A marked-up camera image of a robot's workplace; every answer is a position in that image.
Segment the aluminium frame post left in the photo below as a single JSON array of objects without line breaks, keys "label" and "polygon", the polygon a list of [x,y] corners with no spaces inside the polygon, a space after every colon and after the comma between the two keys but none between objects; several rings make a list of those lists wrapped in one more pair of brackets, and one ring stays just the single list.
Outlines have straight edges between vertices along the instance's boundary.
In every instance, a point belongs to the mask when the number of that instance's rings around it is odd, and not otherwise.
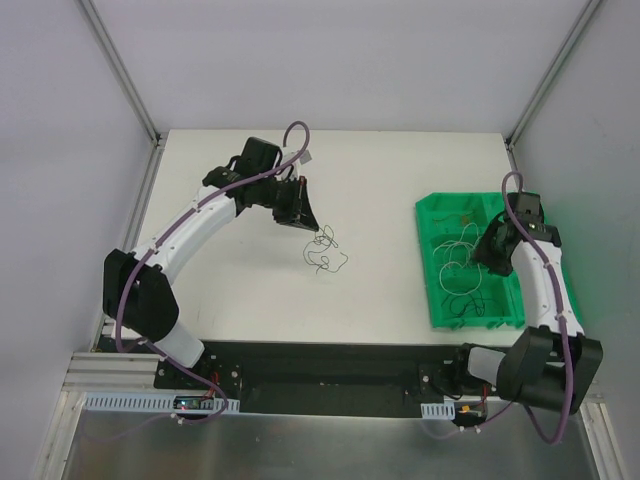
[{"label": "aluminium frame post left", "polygon": [[91,0],[78,0],[75,1],[75,4],[85,19],[91,34],[94,36],[109,69],[124,94],[124,97],[133,111],[138,123],[151,143],[153,145],[157,145],[161,140],[161,133],[158,131],[154,121],[152,120],[151,115],[144,104],[135,82],[124,63],[95,2]]}]

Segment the green compartment tray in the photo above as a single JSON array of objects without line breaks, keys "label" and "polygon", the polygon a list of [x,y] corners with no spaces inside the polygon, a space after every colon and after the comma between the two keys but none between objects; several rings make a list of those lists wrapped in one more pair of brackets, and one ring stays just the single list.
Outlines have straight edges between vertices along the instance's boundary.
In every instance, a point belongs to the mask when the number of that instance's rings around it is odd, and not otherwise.
[{"label": "green compartment tray", "polygon": [[509,219],[502,195],[438,192],[418,201],[415,211],[431,325],[449,330],[523,328],[517,274],[491,274],[472,259],[489,223]]}]

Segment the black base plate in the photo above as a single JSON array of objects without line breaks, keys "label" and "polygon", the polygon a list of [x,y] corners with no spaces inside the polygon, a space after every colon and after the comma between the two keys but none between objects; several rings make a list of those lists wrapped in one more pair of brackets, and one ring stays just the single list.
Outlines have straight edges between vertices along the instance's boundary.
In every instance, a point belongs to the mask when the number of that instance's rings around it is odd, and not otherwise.
[{"label": "black base plate", "polygon": [[205,354],[199,374],[243,413],[417,418],[495,391],[462,376],[456,346],[209,341]]}]

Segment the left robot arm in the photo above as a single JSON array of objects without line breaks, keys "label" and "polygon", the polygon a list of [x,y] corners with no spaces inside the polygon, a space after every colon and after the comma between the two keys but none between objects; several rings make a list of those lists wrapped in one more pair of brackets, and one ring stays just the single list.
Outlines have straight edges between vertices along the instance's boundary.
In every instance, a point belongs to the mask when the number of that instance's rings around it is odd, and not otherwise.
[{"label": "left robot arm", "polygon": [[210,363],[205,346],[181,323],[172,284],[191,257],[245,209],[271,211],[279,225],[318,231],[307,178],[299,171],[308,151],[283,152],[251,137],[227,165],[207,173],[191,203],[169,225],[130,252],[104,261],[102,308],[122,326],[178,362],[176,375],[188,388],[204,387]]}]

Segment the aluminium frame post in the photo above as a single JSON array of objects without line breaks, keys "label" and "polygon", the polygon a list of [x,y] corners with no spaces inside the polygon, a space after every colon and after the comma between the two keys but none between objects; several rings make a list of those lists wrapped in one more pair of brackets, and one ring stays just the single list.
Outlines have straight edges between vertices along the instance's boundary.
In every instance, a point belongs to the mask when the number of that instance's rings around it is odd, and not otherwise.
[{"label": "aluminium frame post", "polygon": [[578,48],[595,20],[596,15],[605,4],[606,2],[604,0],[588,0],[584,2],[584,5],[581,7],[577,17],[561,41],[549,65],[536,84],[531,97],[519,115],[514,127],[505,137],[505,145],[508,151],[512,151],[515,148],[528,126],[534,120],[536,114],[544,105],[556,81],[568,65],[574,51]]},{"label": "aluminium frame post", "polygon": [[135,82],[124,63],[95,2],[91,0],[78,0],[75,1],[75,4],[85,19],[91,34],[94,36],[109,69],[124,94],[124,97],[133,111],[138,123],[151,143],[153,145],[157,145],[161,140],[161,133],[158,131],[154,121],[152,120],[151,115],[144,104]]}]

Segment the aluminium frame post right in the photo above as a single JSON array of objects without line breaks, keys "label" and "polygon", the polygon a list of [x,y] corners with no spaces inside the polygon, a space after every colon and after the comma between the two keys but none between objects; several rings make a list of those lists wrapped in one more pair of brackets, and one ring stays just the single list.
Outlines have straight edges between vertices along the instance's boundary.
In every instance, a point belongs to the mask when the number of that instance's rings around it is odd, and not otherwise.
[{"label": "aluminium frame post right", "polygon": [[534,120],[536,114],[544,105],[556,81],[568,65],[574,51],[578,48],[595,20],[596,15],[605,4],[606,2],[604,0],[588,0],[584,2],[584,5],[581,7],[577,17],[561,41],[549,65],[536,84],[531,97],[519,115],[514,127],[505,137],[505,145],[508,151],[512,151],[515,148],[528,126]]}]

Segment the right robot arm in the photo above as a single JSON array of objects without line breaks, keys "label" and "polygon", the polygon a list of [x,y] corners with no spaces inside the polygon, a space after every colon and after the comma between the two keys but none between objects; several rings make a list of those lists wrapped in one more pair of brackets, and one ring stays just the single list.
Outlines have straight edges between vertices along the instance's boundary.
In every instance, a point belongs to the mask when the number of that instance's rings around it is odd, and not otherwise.
[{"label": "right robot arm", "polygon": [[603,359],[586,337],[561,268],[559,231],[545,221],[539,195],[510,192],[481,237],[474,260],[492,274],[515,274],[526,326],[506,351],[465,343],[450,369],[452,387],[473,394],[484,384],[525,407],[575,414]]}]

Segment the aluminium front rail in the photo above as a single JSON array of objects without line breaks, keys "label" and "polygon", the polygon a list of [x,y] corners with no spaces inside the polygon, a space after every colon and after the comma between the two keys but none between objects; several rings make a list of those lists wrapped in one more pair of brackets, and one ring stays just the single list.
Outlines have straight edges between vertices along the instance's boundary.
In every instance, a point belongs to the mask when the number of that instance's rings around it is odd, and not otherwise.
[{"label": "aluminium front rail", "polygon": [[142,391],[153,388],[155,354],[74,353],[63,382],[69,391]]}]

